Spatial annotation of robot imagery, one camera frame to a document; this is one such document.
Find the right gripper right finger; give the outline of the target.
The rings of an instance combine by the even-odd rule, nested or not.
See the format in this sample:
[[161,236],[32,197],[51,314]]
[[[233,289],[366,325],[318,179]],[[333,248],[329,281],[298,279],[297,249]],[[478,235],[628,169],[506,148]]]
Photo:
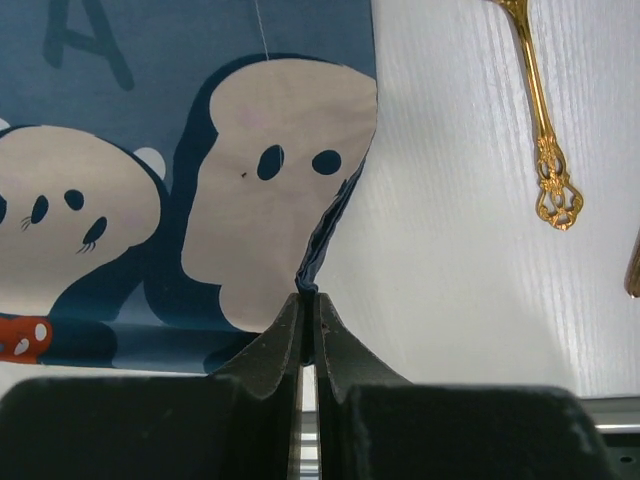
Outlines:
[[614,479],[579,400],[549,386],[413,384],[313,305],[324,479]]

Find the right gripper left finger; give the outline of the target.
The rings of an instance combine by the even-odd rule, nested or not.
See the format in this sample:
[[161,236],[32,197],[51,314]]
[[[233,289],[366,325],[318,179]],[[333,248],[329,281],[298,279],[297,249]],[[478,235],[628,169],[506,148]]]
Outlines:
[[304,306],[208,376],[38,377],[1,401],[5,479],[291,479]]

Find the blue cartoon mouse placemat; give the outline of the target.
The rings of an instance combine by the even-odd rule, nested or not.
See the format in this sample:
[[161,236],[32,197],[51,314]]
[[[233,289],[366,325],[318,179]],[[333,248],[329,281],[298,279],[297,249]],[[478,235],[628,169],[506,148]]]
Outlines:
[[230,360],[314,288],[375,68],[367,1],[3,2],[2,360]]

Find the gold ornate spoon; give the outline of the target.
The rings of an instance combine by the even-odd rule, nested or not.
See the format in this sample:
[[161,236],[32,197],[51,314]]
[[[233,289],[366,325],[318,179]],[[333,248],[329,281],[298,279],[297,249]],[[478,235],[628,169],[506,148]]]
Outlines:
[[564,152],[558,144],[546,104],[530,28],[527,0],[497,0],[509,16],[524,61],[535,132],[538,196],[536,214],[554,229],[569,230],[584,206],[580,191],[572,184]]

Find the copper fork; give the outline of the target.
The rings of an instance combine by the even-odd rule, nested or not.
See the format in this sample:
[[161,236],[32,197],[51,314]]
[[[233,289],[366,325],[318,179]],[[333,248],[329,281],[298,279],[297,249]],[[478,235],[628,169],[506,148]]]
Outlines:
[[631,298],[640,297],[640,237],[637,237],[625,275],[624,287]]

